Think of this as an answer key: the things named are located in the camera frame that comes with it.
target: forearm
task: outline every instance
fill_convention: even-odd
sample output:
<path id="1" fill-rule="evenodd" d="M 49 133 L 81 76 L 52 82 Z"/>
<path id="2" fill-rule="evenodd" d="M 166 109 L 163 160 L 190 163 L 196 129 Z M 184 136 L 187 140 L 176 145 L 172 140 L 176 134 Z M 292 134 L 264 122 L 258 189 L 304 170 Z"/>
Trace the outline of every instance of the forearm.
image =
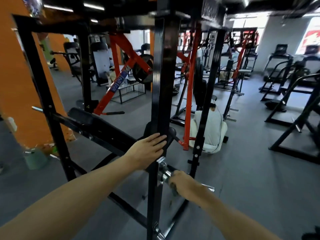
<path id="1" fill-rule="evenodd" d="M 276 235 L 258 222 L 238 210 L 226 207 L 206 187 L 201 186 L 198 195 L 199 198 L 195 203 L 210 215 L 213 223 L 226 240 L 279 240 Z"/>
<path id="2" fill-rule="evenodd" d="M 128 162 L 121 157 L 62 185 L 1 227 L 1 239 L 73 238 L 100 203 L 133 172 Z"/>

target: gym floor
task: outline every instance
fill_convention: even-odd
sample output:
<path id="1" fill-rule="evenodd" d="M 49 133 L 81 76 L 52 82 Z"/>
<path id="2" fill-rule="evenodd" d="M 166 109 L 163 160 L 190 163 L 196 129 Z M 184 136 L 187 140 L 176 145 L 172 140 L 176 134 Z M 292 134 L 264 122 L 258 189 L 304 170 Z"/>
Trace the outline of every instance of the gym floor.
<path id="1" fill-rule="evenodd" d="M 75 106 L 76 100 L 82 98 L 81 86 L 68 73 L 52 71 L 52 74 L 68 111 Z M 258 93 L 258 87 L 262 84 L 262 78 L 258 75 L 244 81 L 242 91 L 245 95 L 235 96 L 232 103 L 232 108 L 239 109 L 239 112 L 230 112 L 230 117 L 237 122 L 227 121 L 226 135 L 229 141 L 222 145 L 220 152 L 200 157 L 196 180 L 214 186 L 215 194 L 223 202 L 255 219 L 280 238 L 300 239 L 303 233 L 313 232 L 314 225 L 320 225 L 320 167 L 268 150 L 284 128 L 264 122 L 270 111 L 260 102 L 262 94 Z M 93 99 L 100 99 L 105 92 L 104 86 L 92 85 Z M 230 93 L 215 89 L 214 94 L 218 97 L 218 108 L 223 113 Z M 173 103 L 178 103 L 179 96 L 173 98 Z M 298 105 L 298 111 L 301 111 L 307 99 L 308 95 L 292 94 L 288 105 Z M 151 93 L 147 91 L 146 95 L 122 105 L 110 102 L 106 110 L 125 111 L 123 115 L 104 118 L 129 135 L 139 138 L 151 119 Z M 287 112 L 280 116 L 290 121 L 291 114 L 296 118 L 298 112 Z M 310 120 L 317 124 L 319 118 L 313 114 Z M 183 128 L 171 126 L 177 130 L 177 136 L 182 137 Z M 78 134 L 76 138 L 68 143 L 71 158 L 86 170 L 92 169 L 109 154 Z M 28 170 L 22 149 L 4 122 L 0 122 L 0 143 L 0 158 L 6 164 L 6 170 L 0 175 L 0 225 L 3 225 L 67 181 L 60 163 L 54 159 L 50 159 L 40 170 Z M 307 129 L 302 134 L 293 133 L 283 144 L 315 151 Z M 187 160 L 192 158 L 192 150 L 183 151 L 174 141 L 166 158 L 170 165 L 188 171 Z M 115 193 L 146 215 L 147 201 L 142 200 L 142 195 L 147 191 L 148 174 L 139 171 L 128 177 Z M 160 218 L 162 230 L 167 228 L 182 201 L 179 197 L 174 198 L 171 190 L 164 186 Z M 145 238 L 146 230 L 106 199 L 74 239 Z M 223 239 L 223 236 L 199 207 L 190 204 L 172 239 Z"/>

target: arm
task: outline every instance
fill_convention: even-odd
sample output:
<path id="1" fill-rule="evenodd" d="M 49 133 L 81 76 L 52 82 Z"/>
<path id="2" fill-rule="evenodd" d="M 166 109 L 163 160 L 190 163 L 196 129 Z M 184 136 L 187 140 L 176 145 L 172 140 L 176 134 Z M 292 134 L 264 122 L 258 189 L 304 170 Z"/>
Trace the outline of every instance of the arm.
<path id="1" fill-rule="evenodd" d="M 182 197 L 194 202 L 210 215 L 226 240 L 280 240 L 258 222 L 225 206 L 207 187 L 199 184 L 185 172 L 175 171 L 170 183 L 176 185 Z"/>
<path id="2" fill-rule="evenodd" d="M 159 142 L 166 136 L 159 135 L 136 142 L 124 156 L 49 193 L 2 226 L 1 239 L 73 238 L 123 179 L 135 170 L 146 169 L 162 155 L 166 141 Z"/>

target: hand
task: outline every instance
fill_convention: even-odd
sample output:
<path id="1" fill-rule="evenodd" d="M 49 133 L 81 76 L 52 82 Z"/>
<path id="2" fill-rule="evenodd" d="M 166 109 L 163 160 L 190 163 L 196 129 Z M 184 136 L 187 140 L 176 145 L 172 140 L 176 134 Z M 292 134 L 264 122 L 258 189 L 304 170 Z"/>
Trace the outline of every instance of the hand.
<path id="1" fill-rule="evenodd" d="M 167 144 L 166 135 L 155 133 L 145 139 L 139 140 L 130 147 L 124 157 L 129 160 L 135 170 L 146 169 L 153 161 L 163 153 L 163 147 Z"/>
<path id="2" fill-rule="evenodd" d="M 169 178 L 169 184 L 175 184 L 177 192 L 188 201 L 198 203 L 204 192 L 205 186 L 195 181 L 190 175 L 183 171 L 174 171 Z"/>

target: weight bench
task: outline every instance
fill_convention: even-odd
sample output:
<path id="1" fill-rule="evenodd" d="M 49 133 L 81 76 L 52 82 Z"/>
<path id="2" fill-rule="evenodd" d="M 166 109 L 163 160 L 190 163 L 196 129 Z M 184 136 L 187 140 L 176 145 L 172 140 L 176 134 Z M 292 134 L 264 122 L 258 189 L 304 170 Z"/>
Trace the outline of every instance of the weight bench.
<path id="1" fill-rule="evenodd" d="M 122 130 L 114 127 L 107 121 L 103 120 L 101 117 L 88 113 L 79 108 L 71 108 L 68 112 L 68 116 L 75 120 L 76 122 L 82 124 L 84 127 L 90 127 L 91 131 L 95 131 L 99 135 L 108 137 L 109 141 L 113 145 L 117 145 L 117 148 L 121 150 L 110 150 L 111 152 L 117 154 L 118 156 L 124 155 L 127 150 L 138 140 L 123 132 Z M 173 142 L 173 136 L 176 136 L 177 132 L 174 128 L 169 128 L 169 134 L 167 135 L 167 144 L 164 149 L 167 149 L 170 144 Z M 143 133 L 143 137 L 139 139 L 146 138 L 151 135 L 151 121 L 147 123 L 146 128 Z"/>

